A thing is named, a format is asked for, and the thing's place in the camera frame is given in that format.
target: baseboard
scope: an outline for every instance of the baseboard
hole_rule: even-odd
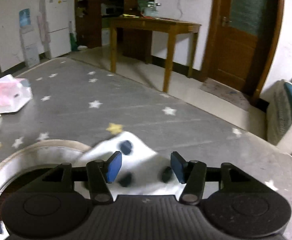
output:
[[[160,57],[156,57],[156,56],[152,56],[152,61],[151,63],[153,65],[165,68],[165,59],[164,58],[160,58]],[[173,71],[177,72],[179,74],[182,74],[184,76],[188,75],[188,66],[173,62]],[[193,69],[193,76],[192,78],[199,80],[199,75],[200,75],[200,71],[197,69]]]
[[[39,54],[39,59],[43,59],[43,58],[45,58],[45,53]],[[25,70],[28,69],[24,61],[9,68],[8,70],[5,70],[4,72],[1,72],[0,77],[4,77],[6,75],[13,75],[14,73],[16,73],[17,71],[20,71],[22,69],[25,69]]]

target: door handle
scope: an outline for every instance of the door handle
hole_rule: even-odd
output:
[[[225,27],[229,23],[231,23],[231,21],[227,17],[222,17],[222,26],[223,27]]]

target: table leg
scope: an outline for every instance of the table leg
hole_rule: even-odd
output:
[[[110,71],[116,73],[116,57],[117,57],[117,28],[110,26]]]
[[[164,85],[163,92],[167,93],[169,88],[170,75],[173,70],[173,58],[175,51],[175,43],[176,43],[176,33],[170,32],[168,34],[168,42],[167,42],[167,56],[165,60],[165,76],[164,76]]]
[[[145,51],[145,63],[151,64],[151,41],[152,41],[152,32],[148,31],[147,33],[147,39],[146,39],[146,51]]]
[[[190,54],[190,66],[188,69],[188,77],[191,78],[193,73],[193,66],[195,61],[195,53],[196,53],[196,47],[197,47],[197,40],[198,40],[198,33],[193,34],[193,42],[191,47],[191,54]]]

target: blue gripper pad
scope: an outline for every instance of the blue gripper pad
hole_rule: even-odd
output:
[[[106,179],[107,183],[114,182],[120,168],[122,167],[122,153],[117,151],[115,152],[106,162],[107,173]]]
[[[172,152],[170,155],[170,167],[173,169],[179,183],[185,184],[186,178],[184,173],[187,162],[177,152]]]

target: pink package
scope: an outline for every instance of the pink package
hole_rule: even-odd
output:
[[[10,106],[18,96],[18,81],[0,82],[0,106]]]

